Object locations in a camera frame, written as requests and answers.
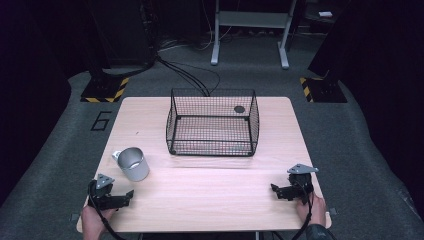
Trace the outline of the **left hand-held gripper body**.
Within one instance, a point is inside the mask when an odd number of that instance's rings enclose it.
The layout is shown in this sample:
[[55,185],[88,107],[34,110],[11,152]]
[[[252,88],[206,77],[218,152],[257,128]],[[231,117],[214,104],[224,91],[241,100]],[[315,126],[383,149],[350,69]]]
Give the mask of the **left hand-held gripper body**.
[[96,210],[114,209],[110,192],[113,187],[112,177],[99,174],[88,184],[88,205]]

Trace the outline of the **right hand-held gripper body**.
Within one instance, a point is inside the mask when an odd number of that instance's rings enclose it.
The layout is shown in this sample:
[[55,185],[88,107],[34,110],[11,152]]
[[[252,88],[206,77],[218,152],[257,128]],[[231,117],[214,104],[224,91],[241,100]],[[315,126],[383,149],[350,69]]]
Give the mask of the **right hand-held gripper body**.
[[309,200],[309,194],[314,191],[311,174],[318,171],[318,168],[304,164],[296,164],[289,168],[287,172],[289,173],[291,194],[288,200],[292,201],[298,198],[305,205]]

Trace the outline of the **silver metal cup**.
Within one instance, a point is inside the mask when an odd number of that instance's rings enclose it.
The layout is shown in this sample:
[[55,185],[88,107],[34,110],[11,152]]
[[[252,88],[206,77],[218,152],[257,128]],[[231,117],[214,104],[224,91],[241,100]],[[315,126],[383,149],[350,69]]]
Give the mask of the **silver metal cup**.
[[142,181],[150,172],[143,151],[137,147],[115,151],[112,154],[112,158],[130,181]]

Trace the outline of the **white metal desk frame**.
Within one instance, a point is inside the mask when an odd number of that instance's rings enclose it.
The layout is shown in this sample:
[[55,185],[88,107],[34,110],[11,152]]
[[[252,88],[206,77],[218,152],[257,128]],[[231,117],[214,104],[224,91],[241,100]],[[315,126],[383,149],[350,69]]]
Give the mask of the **white metal desk frame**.
[[284,70],[289,68],[286,42],[289,36],[294,10],[297,0],[290,0],[290,8],[287,13],[269,12],[243,12],[224,11],[220,9],[220,0],[215,0],[215,32],[213,36],[214,44],[210,63],[216,66],[219,62],[220,53],[220,27],[253,27],[253,28],[274,28],[283,29],[283,36],[277,43],[280,56],[280,64]]

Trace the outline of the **striped-edge black stand base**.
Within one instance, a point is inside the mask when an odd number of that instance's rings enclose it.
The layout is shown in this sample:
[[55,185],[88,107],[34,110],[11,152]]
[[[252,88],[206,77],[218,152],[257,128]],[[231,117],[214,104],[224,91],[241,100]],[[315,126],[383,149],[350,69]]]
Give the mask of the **striped-edge black stand base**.
[[338,83],[321,78],[300,78],[306,100],[310,103],[346,103],[347,99]]
[[81,94],[81,102],[118,102],[122,97],[128,78],[107,77],[105,80],[91,79]]

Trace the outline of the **black cabinet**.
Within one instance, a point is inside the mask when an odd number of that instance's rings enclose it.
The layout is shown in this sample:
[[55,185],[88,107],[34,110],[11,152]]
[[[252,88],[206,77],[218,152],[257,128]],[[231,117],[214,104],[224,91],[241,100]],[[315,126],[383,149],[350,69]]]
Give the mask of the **black cabinet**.
[[148,69],[155,47],[144,0],[89,0],[108,64]]

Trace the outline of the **person's right hand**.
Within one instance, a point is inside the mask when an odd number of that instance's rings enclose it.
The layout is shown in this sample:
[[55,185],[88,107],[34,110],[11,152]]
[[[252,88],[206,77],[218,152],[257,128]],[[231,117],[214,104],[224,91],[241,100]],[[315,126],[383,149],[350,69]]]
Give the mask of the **person's right hand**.
[[309,221],[310,225],[326,226],[326,203],[325,200],[315,193],[310,194],[310,202],[312,207],[308,204],[303,204],[301,200],[297,201],[296,210],[302,222],[306,221],[307,215],[311,213]]

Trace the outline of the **person's left hand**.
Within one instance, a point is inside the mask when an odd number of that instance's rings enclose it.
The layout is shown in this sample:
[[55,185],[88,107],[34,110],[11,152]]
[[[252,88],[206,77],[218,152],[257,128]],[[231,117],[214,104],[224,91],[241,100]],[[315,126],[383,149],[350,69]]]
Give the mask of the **person's left hand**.
[[85,206],[81,212],[82,232],[101,232],[106,231],[100,216],[91,206]]

